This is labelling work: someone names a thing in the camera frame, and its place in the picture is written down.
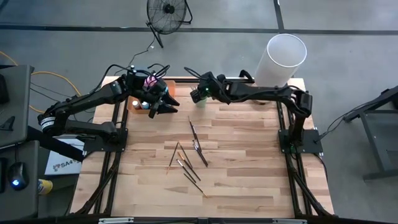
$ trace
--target small bottle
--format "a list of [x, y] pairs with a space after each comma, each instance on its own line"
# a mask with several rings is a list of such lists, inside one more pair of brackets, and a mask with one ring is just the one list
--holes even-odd
[[149, 103], [142, 102], [141, 105], [142, 105], [142, 109], [144, 109], [144, 110], [148, 110], [149, 109]]
[[139, 110], [139, 109], [141, 109], [141, 107], [139, 106], [139, 103], [138, 103], [138, 101], [136, 101], [136, 100], [134, 100], [133, 102], [132, 102], [132, 106], [134, 107], [134, 109], [136, 109], [136, 110]]

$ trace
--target yellow cable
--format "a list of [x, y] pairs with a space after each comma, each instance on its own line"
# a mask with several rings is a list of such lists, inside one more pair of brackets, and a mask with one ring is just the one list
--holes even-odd
[[6, 58], [8, 58], [10, 61], [14, 63], [14, 65], [18, 65], [17, 62], [15, 62], [10, 56], [8, 56], [6, 53], [0, 51], [0, 54], [4, 55]]
[[[16, 61], [14, 61], [10, 56], [8, 56], [7, 54], [5, 54], [4, 52], [0, 51], [0, 54], [4, 55], [6, 58], [8, 58], [10, 61], [12, 61], [12, 62], [14, 63], [14, 65], [18, 65], [18, 63], [17, 63]], [[55, 73], [55, 72], [46, 72], [46, 71], [43, 71], [43, 72], [34, 72], [34, 73], [32, 73], [31, 75], [37, 75], [37, 74], [49, 74], [49, 75], [55, 75], [56, 77], [62, 78], [62, 79], [64, 79], [65, 81], [67, 81], [67, 82], [69, 83], [69, 85], [71, 85], [71, 86], [73, 87], [73, 89], [76, 91], [76, 93], [77, 93], [78, 96], [81, 96], [81, 93], [79, 92], [79, 90], [76, 88], [76, 86], [75, 86], [71, 81], [69, 81], [68, 78], [66, 78], [66, 77], [64, 77], [64, 76], [62, 76], [62, 75], [59, 75], [59, 74], [57, 74], [57, 73]], [[36, 112], [38, 112], [38, 113], [44, 113], [44, 111], [38, 110], [38, 109], [34, 108], [32, 105], [29, 105], [29, 108], [32, 109], [32, 110], [34, 110], [34, 111], [36, 111]]]
[[29, 108], [34, 110], [34, 111], [36, 111], [36, 112], [38, 112], [38, 113], [44, 113], [44, 111], [38, 110], [38, 109], [34, 108], [32, 105], [29, 105]]
[[78, 96], [81, 96], [81, 94], [80, 94], [79, 90], [77, 90], [76, 86], [71, 81], [69, 81], [69, 79], [63, 77], [62, 75], [59, 75], [54, 72], [34, 72], [34, 73], [32, 73], [32, 75], [37, 75], [37, 74], [49, 74], [49, 75], [55, 75], [56, 77], [60, 77], [60, 78], [64, 79], [65, 81], [67, 81], [75, 89]]

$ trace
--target fan stand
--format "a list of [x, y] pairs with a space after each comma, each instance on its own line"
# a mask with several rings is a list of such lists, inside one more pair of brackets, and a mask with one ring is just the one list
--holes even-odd
[[154, 37], [156, 38], [157, 42], [159, 43], [160, 47], [164, 48], [162, 39], [160, 38], [160, 34], [155, 31], [155, 29], [152, 27], [152, 24], [150, 22], [146, 22], [147, 27], [150, 28], [150, 31], [154, 34]]
[[189, 5], [188, 5], [187, 0], [184, 0], [184, 1], [185, 1], [185, 5], [187, 6], [189, 15], [191, 16], [191, 19], [190, 19], [189, 21], [182, 21], [182, 23], [183, 23], [183, 24], [191, 24], [192, 19], [193, 19], [193, 17], [192, 17], [192, 12], [191, 12], [191, 9], [189, 8]]

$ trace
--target pink object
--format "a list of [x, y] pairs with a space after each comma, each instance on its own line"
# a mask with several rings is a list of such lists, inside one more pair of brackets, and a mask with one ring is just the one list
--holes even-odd
[[145, 83], [144, 83], [144, 87], [152, 87], [153, 85], [155, 85], [155, 83], [156, 83], [156, 78], [155, 77], [148, 77], [146, 80], [145, 80]]

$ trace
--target black mouse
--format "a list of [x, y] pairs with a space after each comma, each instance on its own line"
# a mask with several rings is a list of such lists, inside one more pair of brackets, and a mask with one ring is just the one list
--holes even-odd
[[8, 181], [14, 190], [22, 190], [29, 184], [24, 162], [16, 162], [8, 168]]

